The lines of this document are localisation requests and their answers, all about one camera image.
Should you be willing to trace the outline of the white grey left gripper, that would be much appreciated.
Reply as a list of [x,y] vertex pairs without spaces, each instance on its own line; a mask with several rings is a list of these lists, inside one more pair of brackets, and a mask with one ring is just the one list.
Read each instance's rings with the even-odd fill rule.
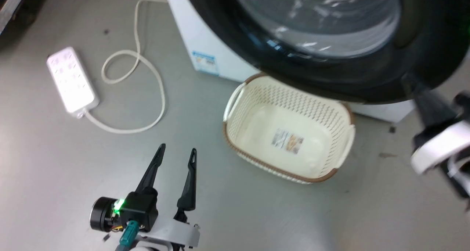
[[[166,144],[159,146],[148,168],[146,169],[135,192],[143,193],[147,188],[153,188],[158,168],[161,166]],[[147,233],[139,233],[136,236],[131,251],[157,251],[159,247],[168,251],[182,251],[198,247],[200,230],[198,225],[187,222],[185,211],[193,211],[196,206],[198,153],[192,149],[188,161],[188,174],[181,197],[177,201],[177,208],[173,218],[159,216]]]

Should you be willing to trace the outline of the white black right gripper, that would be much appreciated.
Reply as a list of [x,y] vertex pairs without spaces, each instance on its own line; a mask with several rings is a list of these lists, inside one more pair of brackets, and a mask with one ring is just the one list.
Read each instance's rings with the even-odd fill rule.
[[460,92],[454,97],[458,115],[440,94],[415,75],[404,74],[401,82],[425,129],[413,137],[410,158],[413,170],[420,175],[469,148],[470,125],[465,120],[470,120],[470,93]]

